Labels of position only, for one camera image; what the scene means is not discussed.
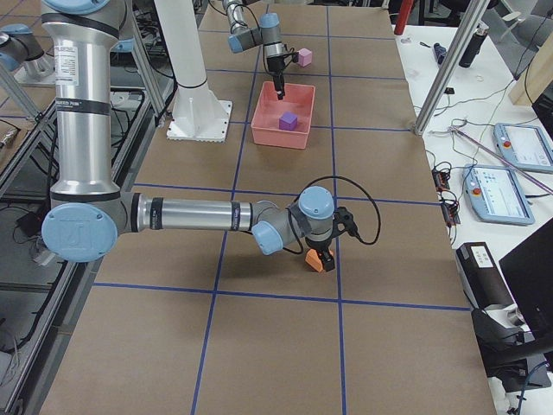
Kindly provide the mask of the orange foam block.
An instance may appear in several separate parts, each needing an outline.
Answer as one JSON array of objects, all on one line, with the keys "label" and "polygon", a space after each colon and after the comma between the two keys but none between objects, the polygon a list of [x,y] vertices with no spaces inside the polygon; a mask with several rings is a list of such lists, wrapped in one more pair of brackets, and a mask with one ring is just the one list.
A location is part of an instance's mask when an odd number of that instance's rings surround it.
[{"label": "orange foam block", "polygon": [[321,261],[319,260],[319,253],[315,249],[309,249],[305,256],[305,262],[307,265],[316,272],[324,272],[321,268]]}]

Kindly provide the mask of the pink foam block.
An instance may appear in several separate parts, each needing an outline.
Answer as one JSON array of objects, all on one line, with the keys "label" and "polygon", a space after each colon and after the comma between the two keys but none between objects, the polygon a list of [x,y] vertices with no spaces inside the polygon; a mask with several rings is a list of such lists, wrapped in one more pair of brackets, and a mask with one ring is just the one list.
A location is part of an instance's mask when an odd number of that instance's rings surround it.
[{"label": "pink foam block", "polygon": [[297,65],[308,67],[313,61],[313,52],[308,48],[301,48],[297,52]]}]

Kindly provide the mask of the purple foam block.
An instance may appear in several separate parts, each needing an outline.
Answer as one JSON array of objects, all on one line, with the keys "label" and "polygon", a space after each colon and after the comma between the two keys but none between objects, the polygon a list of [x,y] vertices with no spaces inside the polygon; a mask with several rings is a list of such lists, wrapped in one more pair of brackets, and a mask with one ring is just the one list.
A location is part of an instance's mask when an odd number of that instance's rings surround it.
[{"label": "purple foam block", "polygon": [[278,119],[278,128],[283,131],[294,131],[298,125],[298,117],[293,112],[284,112]]}]

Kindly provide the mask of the pink plastic bin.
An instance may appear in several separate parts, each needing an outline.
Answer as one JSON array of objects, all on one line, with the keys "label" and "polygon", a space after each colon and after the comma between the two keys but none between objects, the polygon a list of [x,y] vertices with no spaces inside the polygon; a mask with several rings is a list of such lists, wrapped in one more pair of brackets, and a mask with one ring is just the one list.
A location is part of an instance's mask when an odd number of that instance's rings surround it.
[{"label": "pink plastic bin", "polygon": [[287,84],[277,98],[273,83],[265,81],[251,121],[255,144],[304,150],[315,106],[315,87]]}]

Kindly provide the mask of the electronics board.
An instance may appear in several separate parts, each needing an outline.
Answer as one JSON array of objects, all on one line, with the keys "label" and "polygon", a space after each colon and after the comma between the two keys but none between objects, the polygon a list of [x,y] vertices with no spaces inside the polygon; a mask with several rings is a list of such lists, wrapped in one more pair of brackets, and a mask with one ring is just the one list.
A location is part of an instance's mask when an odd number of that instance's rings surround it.
[{"label": "electronics board", "polygon": [[446,226],[455,227],[461,223],[459,219],[460,203],[449,186],[450,169],[434,167],[431,173]]}]

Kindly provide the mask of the red object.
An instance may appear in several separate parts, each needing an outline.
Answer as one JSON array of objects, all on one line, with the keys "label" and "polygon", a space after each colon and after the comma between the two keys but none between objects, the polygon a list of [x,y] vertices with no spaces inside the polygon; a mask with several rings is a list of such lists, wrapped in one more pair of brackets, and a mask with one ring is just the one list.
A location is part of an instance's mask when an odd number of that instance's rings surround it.
[{"label": "red object", "polygon": [[397,20],[394,28],[395,35],[402,35],[405,26],[410,17],[410,13],[414,4],[414,0],[403,0],[398,11]]}]

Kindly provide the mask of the black cardboard box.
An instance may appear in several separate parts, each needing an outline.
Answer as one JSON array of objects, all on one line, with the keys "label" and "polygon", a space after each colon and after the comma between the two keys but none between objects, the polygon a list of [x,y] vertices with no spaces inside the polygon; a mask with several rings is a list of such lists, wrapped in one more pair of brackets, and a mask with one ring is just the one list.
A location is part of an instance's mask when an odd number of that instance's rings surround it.
[{"label": "black cardboard box", "polygon": [[455,251],[461,280],[479,309],[514,304],[499,268],[485,242],[468,242]]}]

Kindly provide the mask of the folded blue umbrella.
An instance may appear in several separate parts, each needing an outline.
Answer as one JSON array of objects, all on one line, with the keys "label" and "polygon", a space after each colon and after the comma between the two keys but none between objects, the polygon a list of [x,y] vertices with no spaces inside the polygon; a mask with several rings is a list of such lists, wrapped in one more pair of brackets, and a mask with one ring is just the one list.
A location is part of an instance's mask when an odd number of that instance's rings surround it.
[{"label": "folded blue umbrella", "polygon": [[441,45],[439,42],[436,42],[433,45],[433,52],[435,56],[435,62],[438,66],[440,66],[446,58],[447,49],[445,49],[445,47],[443,47],[443,45]]}]

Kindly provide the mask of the thin rod stand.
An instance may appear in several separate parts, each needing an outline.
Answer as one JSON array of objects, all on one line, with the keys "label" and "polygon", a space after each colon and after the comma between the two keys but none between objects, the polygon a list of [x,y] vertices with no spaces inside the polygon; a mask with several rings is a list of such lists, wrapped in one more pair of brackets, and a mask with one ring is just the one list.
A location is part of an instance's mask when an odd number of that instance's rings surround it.
[{"label": "thin rod stand", "polygon": [[552,193],[552,187],[545,182],[542,182],[535,178],[533,175],[538,172],[525,171],[515,167],[512,163],[505,160],[500,154],[493,140],[493,127],[496,124],[491,123],[475,123],[466,118],[455,118],[451,124],[447,127],[443,126],[441,129],[433,129],[429,132],[432,137],[450,137],[452,140],[461,139],[474,147],[474,151],[466,153],[464,156],[470,161],[469,165],[477,164],[477,155],[487,153],[491,158],[494,158],[503,166],[514,170],[527,182],[532,183],[537,188],[540,188],[544,195],[550,195]]}]

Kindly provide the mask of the near blue teach pendant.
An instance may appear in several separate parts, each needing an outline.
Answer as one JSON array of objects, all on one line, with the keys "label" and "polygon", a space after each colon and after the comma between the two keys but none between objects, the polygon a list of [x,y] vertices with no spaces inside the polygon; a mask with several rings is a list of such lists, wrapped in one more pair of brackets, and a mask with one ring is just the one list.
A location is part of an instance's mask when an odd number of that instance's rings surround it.
[{"label": "near blue teach pendant", "polygon": [[530,205],[511,169],[467,165],[463,175],[463,189],[481,221],[516,226],[535,223]]}]

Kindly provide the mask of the blue teach pendant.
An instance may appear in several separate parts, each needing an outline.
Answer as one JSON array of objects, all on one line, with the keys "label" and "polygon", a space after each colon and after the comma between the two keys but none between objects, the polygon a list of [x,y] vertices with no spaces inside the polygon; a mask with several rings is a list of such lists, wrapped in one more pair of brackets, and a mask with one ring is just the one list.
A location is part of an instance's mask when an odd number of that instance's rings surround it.
[{"label": "blue teach pendant", "polygon": [[493,140],[499,154],[515,167],[538,173],[552,173],[552,146],[539,126],[497,123]]},{"label": "blue teach pendant", "polygon": [[511,169],[467,165],[463,175],[463,189],[481,221],[516,226],[535,223],[530,205]]}]

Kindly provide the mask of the black bottle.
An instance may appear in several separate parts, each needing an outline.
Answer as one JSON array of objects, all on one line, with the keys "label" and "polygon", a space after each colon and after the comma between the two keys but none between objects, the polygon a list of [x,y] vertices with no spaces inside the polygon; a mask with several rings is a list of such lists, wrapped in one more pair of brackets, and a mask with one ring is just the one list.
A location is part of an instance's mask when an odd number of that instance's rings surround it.
[{"label": "black bottle", "polygon": [[485,23],[481,22],[478,24],[470,42],[467,45],[466,50],[464,51],[459,61],[460,67],[468,68],[472,65],[476,55],[480,52],[480,48],[484,40],[488,36],[488,32],[489,27]]}]

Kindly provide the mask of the black monitor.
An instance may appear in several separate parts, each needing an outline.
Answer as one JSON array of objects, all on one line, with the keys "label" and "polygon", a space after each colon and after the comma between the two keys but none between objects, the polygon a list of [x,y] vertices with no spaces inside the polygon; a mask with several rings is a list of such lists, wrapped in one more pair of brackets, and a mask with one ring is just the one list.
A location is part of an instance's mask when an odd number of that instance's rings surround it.
[{"label": "black monitor", "polygon": [[502,334],[498,322],[474,310],[471,317],[481,357],[492,376],[528,367],[534,356],[552,362],[552,222],[507,253],[499,267],[533,339]]}]

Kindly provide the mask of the far blue teach pendant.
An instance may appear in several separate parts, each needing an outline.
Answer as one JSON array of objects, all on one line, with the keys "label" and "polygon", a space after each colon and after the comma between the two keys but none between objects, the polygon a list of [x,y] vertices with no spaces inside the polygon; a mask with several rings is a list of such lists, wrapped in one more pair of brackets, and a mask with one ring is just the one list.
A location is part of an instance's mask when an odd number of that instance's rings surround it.
[{"label": "far blue teach pendant", "polygon": [[497,123],[493,140],[499,154],[515,167],[538,173],[552,173],[552,146],[539,126]]}]

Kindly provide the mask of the aluminium frame post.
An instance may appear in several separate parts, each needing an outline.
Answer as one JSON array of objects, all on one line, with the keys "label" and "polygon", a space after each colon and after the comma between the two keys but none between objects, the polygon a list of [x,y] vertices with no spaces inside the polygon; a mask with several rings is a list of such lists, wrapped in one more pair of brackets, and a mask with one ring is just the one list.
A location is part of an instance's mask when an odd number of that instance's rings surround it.
[{"label": "aluminium frame post", "polygon": [[472,0],[467,6],[467,11],[454,34],[445,59],[438,70],[429,93],[423,102],[422,109],[412,127],[413,132],[417,136],[421,137],[428,126],[441,96],[444,94],[445,88],[489,3],[490,0]]}]

